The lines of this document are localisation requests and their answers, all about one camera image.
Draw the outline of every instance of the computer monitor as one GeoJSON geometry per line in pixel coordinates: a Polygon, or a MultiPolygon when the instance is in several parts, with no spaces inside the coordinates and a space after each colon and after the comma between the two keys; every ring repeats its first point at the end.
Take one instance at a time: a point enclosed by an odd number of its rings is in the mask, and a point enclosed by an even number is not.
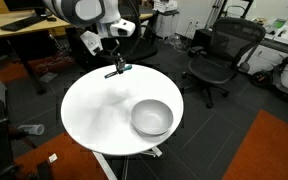
{"type": "Polygon", "coordinates": [[[42,0],[4,0],[9,11],[35,10],[38,16],[46,15],[42,0]]]}

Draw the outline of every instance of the table top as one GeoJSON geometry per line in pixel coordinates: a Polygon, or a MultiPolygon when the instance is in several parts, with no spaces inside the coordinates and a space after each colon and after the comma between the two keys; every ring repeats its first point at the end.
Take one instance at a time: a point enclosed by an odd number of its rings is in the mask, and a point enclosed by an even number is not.
{"type": "MultiPolygon", "coordinates": [[[[33,15],[32,12],[16,12],[16,13],[0,14],[0,26],[12,23],[14,21],[18,21],[21,19],[25,19],[25,18],[30,17],[32,15],[33,15]]],[[[49,22],[49,21],[45,20],[45,21],[36,23],[32,26],[29,26],[27,28],[21,29],[21,30],[16,31],[16,32],[3,31],[0,29],[0,37],[14,36],[14,35],[19,35],[19,34],[26,34],[26,33],[46,30],[46,29],[70,26],[69,23],[57,18],[56,16],[53,15],[52,17],[56,18],[57,21],[49,22]]]]}
{"type": "Polygon", "coordinates": [[[144,66],[105,79],[115,66],[94,70],[67,91],[61,116],[68,134],[82,146],[106,155],[138,154],[167,140],[183,115],[183,98],[164,74],[144,66]],[[134,105],[145,99],[160,100],[170,107],[174,121],[159,136],[143,135],[131,123],[134,105]]]}

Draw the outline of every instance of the silver bowl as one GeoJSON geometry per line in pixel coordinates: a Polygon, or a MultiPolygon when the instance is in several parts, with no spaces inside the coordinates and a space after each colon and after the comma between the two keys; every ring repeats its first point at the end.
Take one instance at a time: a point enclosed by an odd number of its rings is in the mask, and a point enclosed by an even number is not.
{"type": "Polygon", "coordinates": [[[167,132],[173,123],[173,113],[163,102],[153,99],[143,100],[132,109],[132,124],[135,129],[148,135],[167,132]]]}

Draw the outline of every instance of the chair base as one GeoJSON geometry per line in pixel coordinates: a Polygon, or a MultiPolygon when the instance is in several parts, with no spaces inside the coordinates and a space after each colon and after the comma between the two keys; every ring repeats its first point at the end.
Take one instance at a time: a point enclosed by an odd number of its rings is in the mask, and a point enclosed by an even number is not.
{"type": "MultiPolygon", "coordinates": [[[[213,101],[213,97],[212,97],[211,88],[214,88],[214,89],[218,89],[218,90],[223,91],[223,93],[222,93],[222,96],[223,96],[223,97],[228,97],[229,94],[230,94],[230,91],[227,90],[227,89],[225,89],[225,88],[222,88],[222,87],[217,86],[217,85],[214,85],[214,84],[209,84],[209,83],[204,82],[204,81],[202,81],[202,80],[200,80],[200,79],[196,79],[192,74],[188,74],[188,73],[186,73],[186,72],[183,72],[183,74],[182,74],[182,79],[186,79],[187,77],[193,78],[193,79],[198,80],[198,81],[200,81],[200,82],[202,83],[202,88],[201,88],[201,90],[206,90],[206,93],[207,93],[207,96],[208,96],[208,102],[206,103],[206,107],[207,107],[208,109],[210,109],[210,108],[212,108],[212,107],[214,106],[214,101],[213,101]]],[[[192,86],[187,86],[187,87],[181,88],[181,89],[180,89],[180,92],[181,92],[182,94],[184,94],[185,91],[187,91],[188,89],[191,89],[191,88],[193,88],[193,87],[195,87],[195,86],[196,86],[196,85],[192,85],[192,86]]]]}

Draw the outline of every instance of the chair wheel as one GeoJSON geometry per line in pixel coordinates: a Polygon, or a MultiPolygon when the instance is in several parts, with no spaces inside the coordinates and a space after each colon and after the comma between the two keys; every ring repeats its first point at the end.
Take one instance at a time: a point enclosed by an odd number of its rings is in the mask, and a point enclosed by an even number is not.
{"type": "Polygon", "coordinates": [[[230,94],[230,93],[228,93],[228,92],[227,92],[227,93],[223,93],[222,96],[223,96],[223,97],[228,97],[229,94],[230,94]]]}
{"type": "Polygon", "coordinates": [[[206,107],[207,107],[208,109],[211,109],[211,108],[213,107],[213,105],[214,105],[214,104],[206,104],[206,107]]]}
{"type": "Polygon", "coordinates": [[[182,79],[186,79],[186,72],[183,72],[182,79]]]}

